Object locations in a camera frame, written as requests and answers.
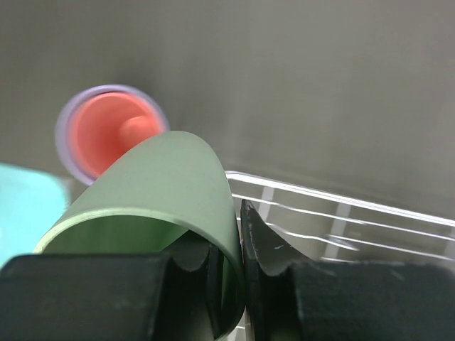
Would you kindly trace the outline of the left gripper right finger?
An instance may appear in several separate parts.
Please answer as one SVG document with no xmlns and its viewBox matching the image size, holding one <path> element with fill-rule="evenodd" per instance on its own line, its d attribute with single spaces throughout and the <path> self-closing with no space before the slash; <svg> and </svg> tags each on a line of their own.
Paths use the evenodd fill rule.
<svg viewBox="0 0 455 341">
<path fill-rule="evenodd" d="M 240 209 L 256 340 L 453 340 L 454 274 L 423 263 L 314 261 Z"/>
</svg>

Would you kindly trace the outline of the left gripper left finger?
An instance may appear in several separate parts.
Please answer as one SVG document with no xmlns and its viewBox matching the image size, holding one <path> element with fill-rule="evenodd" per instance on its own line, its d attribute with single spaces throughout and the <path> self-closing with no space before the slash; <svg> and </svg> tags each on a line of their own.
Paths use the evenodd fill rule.
<svg viewBox="0 0 455 341">
<path fill-rule="evenodd" d="M 1 270 L 2 340 L 214 340 L 221 255 L 41 254 Z"/>
</svg>

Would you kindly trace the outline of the white wire dish rack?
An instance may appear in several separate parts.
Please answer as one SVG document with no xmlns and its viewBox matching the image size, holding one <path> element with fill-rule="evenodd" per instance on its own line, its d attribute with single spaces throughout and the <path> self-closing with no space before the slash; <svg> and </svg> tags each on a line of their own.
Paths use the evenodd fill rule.
<svg viewBox="0 0 455 341">
<path fill-rule="evenodd" d="M 453 220 L 258 175 L 226 176 L 240 231 L 241 204 L 249 200 L 272 231 L 314 261 L 423 263 L 454 274 Z M 256 340 L 247 310 L 244 328 Z"/>
</svg>

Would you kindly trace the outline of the green cup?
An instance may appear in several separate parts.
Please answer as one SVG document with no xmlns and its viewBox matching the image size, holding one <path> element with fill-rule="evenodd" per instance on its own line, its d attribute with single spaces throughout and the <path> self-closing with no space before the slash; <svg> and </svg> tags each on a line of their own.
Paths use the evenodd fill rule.
<svg viewBox="0 0 455 341">
<path fill-rule="evenodd" d="M 225 171 L 200 137 L 168 131 L 115 161 L 41 237 L 37 253 L 149 253 L 186 232 L 222 253 L 220 334 L 245 308 L 235 206 Z"/>
</svg>

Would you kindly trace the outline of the red cup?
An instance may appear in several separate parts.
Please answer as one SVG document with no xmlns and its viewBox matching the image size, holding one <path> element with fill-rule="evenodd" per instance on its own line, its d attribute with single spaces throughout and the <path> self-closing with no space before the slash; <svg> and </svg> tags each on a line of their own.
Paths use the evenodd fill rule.
<svg viewBox="0 0 455 341">
<path fill-rule="evenodd" d="M 85 100 L 68 124 L 68 144 L 76 164 L 98 178 L 142 141 L 167 130 L 160 111 L 128 92 L 106 92 Z"/>
</svg>

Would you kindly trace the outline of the purple cup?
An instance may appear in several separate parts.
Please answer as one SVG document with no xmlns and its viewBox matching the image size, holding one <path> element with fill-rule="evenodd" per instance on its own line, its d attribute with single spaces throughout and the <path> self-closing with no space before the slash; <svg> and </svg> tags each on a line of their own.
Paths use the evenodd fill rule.
<svg viewBox="0 0 455 341">
<path fill-rule="evenodd" d="M 81 183 L 84 183 L 87 186 L 92 185 L 96 180 L 85 174 L 75 162 L 72 152 L 68 144 L 68 124 L 72 114 L 75 113 L 75 110 L 80 106 L 85 100 L 88 100 L 91 97 L 94 97 L 98 94 L 104 94 L 106 92 L 128 92 L 134 95 L 138 95 L 141 98 L 149 101 L 151 104 L 156 106 L 160 111 L 163 120 L 167 125 L 167 130 L 169 130 L 168 119 L 166 115 L 162 112 L 160 106 L 145 92 L 138 90 L 135 87 L 130 87 L 127 85 L 100 85 L 96 87 L 91 87 L 89 89 L 83 90 L 73 96 L 67 104 L 62 108 L 60 115 L 58 117 L 56 126 L 55 126 L 55 145 L 58 150 L 58 155 L 63 165 L 66 167 L 69 173 L 77 178 Z"/>
</svg>

